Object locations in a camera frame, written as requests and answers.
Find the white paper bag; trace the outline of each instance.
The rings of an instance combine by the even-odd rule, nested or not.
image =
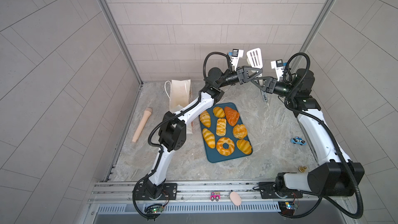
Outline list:
[[[166,90],[166,83],[170,83],[170,95]],[[191,80],[177,81],[172,80],[164,83],[164,90],[169,97],[170,112],[177,112],[186,107],[192,101]],[[193,122],[187,123],[187,134],[192,134]]]

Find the bread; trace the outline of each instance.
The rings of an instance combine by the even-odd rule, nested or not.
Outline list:
[[[226,116],[226,120],[228,121],[228,124],[230,124],[232,127],[236,125],[236,123],[239,120],[239,112],[232,109],[231,107],[224,107],[224,112]]]
[[[224,143],[228,144],[228,149],[222,147]],[[223,137],[217,141],[216,149],[221,155],[229,156],[235,151],[235,144],[230,138]]]
[[[206,128],[203,128],[202,135],[207,145],[214,149],[216,147],[216,138],[214,137],[214,134]]]
[[[213,108],[213,113],[214,113],[214,116],[216,116],[218,118],[225,117],[225,112],[224,112],[224,110],[221,107]]]
[[[199,115],[199,119],[205,127],[211,126],[210,114],[206,110]]]
[[[244,124],[237,124],[232,130],[234,137],[242,139],[248,135],[248,131]]]
[[[217,120],[216,134],[217,136],[224,136],[226,133],[226,119],[219,118]]]
[[[238,141],[236,141],[236,146],[238,147],[238,149],[245,153],[246,155],[251,154],[251,145],[250,142],[244,139],[240,139]]]

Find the blue tray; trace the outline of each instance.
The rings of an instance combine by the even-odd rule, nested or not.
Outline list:
[[[221,107],[222,109],[224,109],[224,107],[231,107],[232,109],[235,109],[236,111],[237,111],[237,109],[236,109],[236,105],[232,102],[217,104],[217,105],[214,105],[214,106],[210,107],[209,109],[207,109],[207,112],[210,114],[210,118],[211,118],[211,126],[209,128],[207,128],[202,124],[202,122],[200,122],[201,130],[203,130],[204,128],[207,128],[209,131],[211,131],[216,138],[216,144],[217,144],[217,141],[221,137],[217,136],[217,134],[216,134],[216,126],[217,126],[218,117],[214,116],[214,114],[213,114],[213,108],[215,108],[215,107]],[[236,124],[243,124],[241,117],[239,117],[238,122]],[[235,159],[235,158],[239,158],[239,157],[250,156],[253,153],[253,146],[251,147],[251,153],[248,155],[246,155],[245,153],[241,152],[240,149],[238,149],[238,147],[236,146],[236,141],[238,141],[238,139],[236,137],[234,137],[234,135],[232,133],[233,129],[234,129],[234,127],[232,127],[230,124],[228,124],[228,121],[227,121],[226,134],[223,137],[230,138],[235,143],[235,151],[229,156],[221,155],[220,153],[218,153],[216,148],[211,149],[207,145],[205,139],[203,139],[203,143],[205,145],[205,150],[206,150],[207,160],[209,162],[218,163],[221,161],[226,161],[226,160]],[[249,135],[247,135],[244,139],[250,142]]]

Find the wall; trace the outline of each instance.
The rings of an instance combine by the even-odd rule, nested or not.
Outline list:
[[[0,0],[0,223],[72,223],[137,88],[96,0]]]
[[[212,51],[260,47],[270,61],[297,52],[325,0],[107,0],[143,81],[203,80]],[[212,56],[208,69],[227,68]],[[245,65],[246,58],[239,65]]]
[[[398,223],[397,40],[398,0],[337,0],[308,48],[313,96],[365,168],[359,187],[369,223]]]

